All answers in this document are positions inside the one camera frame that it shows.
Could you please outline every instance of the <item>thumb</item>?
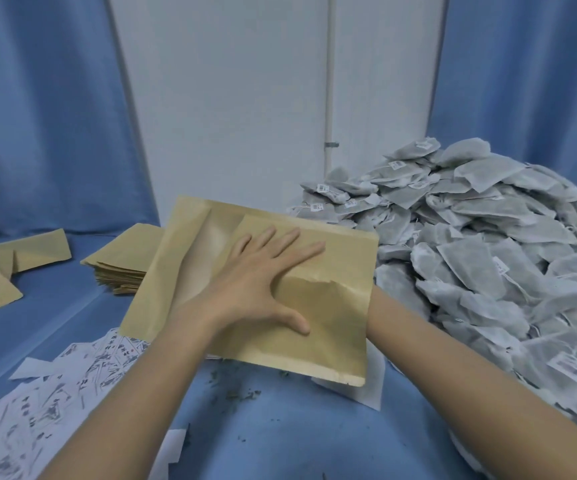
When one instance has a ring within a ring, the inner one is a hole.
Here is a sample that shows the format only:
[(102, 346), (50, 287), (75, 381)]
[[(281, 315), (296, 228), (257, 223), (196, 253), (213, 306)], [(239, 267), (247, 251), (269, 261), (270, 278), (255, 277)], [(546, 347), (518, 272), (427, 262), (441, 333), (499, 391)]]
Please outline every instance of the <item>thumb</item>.
[(293, 308), (278, 303), (272, 316), (278, 322), (284, 323), (284, 325), (301, 335), (308, 335), (311, 332), (309, 321), (302, 314), (293, 310)]

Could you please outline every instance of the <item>forearm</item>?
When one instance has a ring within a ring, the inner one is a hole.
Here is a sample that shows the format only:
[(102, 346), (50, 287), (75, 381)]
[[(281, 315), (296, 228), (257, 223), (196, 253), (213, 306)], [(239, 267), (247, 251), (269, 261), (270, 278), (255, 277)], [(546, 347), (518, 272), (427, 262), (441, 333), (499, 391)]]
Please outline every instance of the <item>forearm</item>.
[(577, 426), (374, 287), (367, 337), (500, 479), (577, 479)]
[(146, 479), (211, 338), (202, 320), (169, 323), (40, 479)]

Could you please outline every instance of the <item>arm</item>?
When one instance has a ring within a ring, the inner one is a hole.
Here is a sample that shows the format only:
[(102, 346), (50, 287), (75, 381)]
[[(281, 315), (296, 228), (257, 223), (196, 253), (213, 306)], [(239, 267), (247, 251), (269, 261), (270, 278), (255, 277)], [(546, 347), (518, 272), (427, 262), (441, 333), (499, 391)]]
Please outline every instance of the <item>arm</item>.
[(367, 337), (498, 478), (577, 479), (573, 422), (377, 287)]
[(286, 251), (295, 229), (271, 241), (269, 228), (238, 241), (220, 273), (196, 298), (173, 309), (144, 355), (48, 464), (40, 480), (146, 479), (204, 352), (220, 330), (241, 319), (274, 319), (308, 334), (307, 320), (280, 305), (270, 284), (324, 251), (324, 243)]

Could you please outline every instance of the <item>white vertical pipe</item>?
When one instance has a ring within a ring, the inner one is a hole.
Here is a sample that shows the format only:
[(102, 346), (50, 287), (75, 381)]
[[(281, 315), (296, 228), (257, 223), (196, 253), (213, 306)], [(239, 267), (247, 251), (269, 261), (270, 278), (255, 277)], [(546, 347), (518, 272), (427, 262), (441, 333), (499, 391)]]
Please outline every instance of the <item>white vertical pipe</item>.
[(326, 33), (326, 113), (325, 113), (325, 176), (331, 171), (332, 148), (326, 143), (333, 138), (333, 70), (335, 58), (335, 5), (337, 0), (328, 0), (328, 29)]

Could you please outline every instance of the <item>white wall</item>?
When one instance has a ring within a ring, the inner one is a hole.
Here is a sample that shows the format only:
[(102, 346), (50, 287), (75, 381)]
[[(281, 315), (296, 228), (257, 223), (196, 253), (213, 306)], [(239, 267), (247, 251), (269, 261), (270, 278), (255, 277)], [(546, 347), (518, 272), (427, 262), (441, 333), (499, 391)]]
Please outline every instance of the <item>white wall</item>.
[[(444, 0), (337, 0), (333, 164), (422, 136)], [(160, 220), (189, 194), (284, 211), (323, 176), (327, 0), (110, 0)]]
[(359, 175), (424, 136), (445, 0), (337, 0), (332, 166)]

